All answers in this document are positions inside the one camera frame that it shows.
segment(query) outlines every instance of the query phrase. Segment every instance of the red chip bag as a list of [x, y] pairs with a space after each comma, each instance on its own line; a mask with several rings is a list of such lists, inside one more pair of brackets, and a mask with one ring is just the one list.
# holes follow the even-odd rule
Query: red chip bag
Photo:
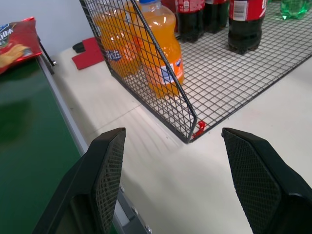
[[41, 53], [34, 17], [0, 26], [0, 74]]

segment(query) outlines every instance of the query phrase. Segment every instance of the cola bottle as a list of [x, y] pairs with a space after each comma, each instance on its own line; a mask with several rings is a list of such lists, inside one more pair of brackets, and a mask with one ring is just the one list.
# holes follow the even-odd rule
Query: cola bottle
[[205, 0], [204, 29], [216, 33], [225, 28], [229, 17], [229, 0]]
[[256, 50], [262, 36], [267, 0], [230, 0], [229, 47], [244, 54]]
[[205, 0], [175, 0], [178, 31], [183, 41], [195, 42], [204, 33]]

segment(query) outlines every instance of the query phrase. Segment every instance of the orange soda bottle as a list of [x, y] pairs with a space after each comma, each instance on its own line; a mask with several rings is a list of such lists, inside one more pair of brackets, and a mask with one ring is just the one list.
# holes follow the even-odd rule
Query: orange soda bottle
[[[172, 70], [180, 84], [184, 81], [183, 61], [181, 47], [175, 38], [176, 17], [171, 10], [162, 6], [160, 0], [139, 0], [141, 11], [152, 30], [160, 48], [165, 54]], [[156, 50], [150, 36], [145, 32], [143, 23], [135, 21], [136, 35], [143, 39], [141, 56], [143, 67], [149, 86], [156, 96], [166, 94], [178, 95], [176, 83], [171, 74], [167, 72], [164, 61]]]
[[132, 3], [124, 0], [105, 0], [98, 2], [96, 9], [98, 10], [93, 16], [93, 21], [100, 31], [101, 42], [111, 67], [122, 78], [134, 75], [141, 62], [136, 36], [132, 35], [134, 33], [131, 33], [127, 22], [133, 17], [133, 13], [128, 13], [134, 12]]

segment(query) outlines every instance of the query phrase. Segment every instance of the wire basket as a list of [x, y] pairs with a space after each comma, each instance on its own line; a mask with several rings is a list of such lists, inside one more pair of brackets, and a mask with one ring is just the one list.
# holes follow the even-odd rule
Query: wire basket
[[[206, 33], [196, 43], [181, 42], [181, 85], [136, 0], [79, 1], [112, 76], [185, 143], [208, 132], [312, 55], [312, 14], [283, 20], [280, 3], [272, 2], [256, 51], [229, 51], [228, 27]], [[173, 79], [166, 87], [161, 85], [164, 74]]]

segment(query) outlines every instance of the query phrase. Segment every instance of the white wall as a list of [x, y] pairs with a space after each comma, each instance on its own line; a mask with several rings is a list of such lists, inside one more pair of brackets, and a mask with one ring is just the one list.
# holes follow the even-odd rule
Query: white wall
[[53, 56], [92, 37], [79, 0], [2, 0], [0, 25], [34, 16], [41, 43]]

